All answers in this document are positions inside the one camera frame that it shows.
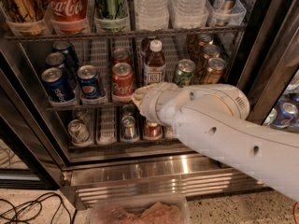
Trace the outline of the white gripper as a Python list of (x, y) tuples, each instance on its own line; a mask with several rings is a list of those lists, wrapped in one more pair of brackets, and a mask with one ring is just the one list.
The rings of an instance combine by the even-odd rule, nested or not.
[(155, 123), (168, 126), (176, 111), (176, 98), (179, 91), (180, 88), (177, 85), (161, 82), (154, 87), (148, 85), (136, 89), (132, 94), (132, 101), (142, 116)]

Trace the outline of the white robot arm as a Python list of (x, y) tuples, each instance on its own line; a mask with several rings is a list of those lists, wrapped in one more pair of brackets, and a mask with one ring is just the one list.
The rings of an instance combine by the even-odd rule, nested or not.
[(299, 135), (248, 122), (249, 101), (237, 87), (161, 82), (135, 90), (132, 100), (185, 146), (299, 201)]

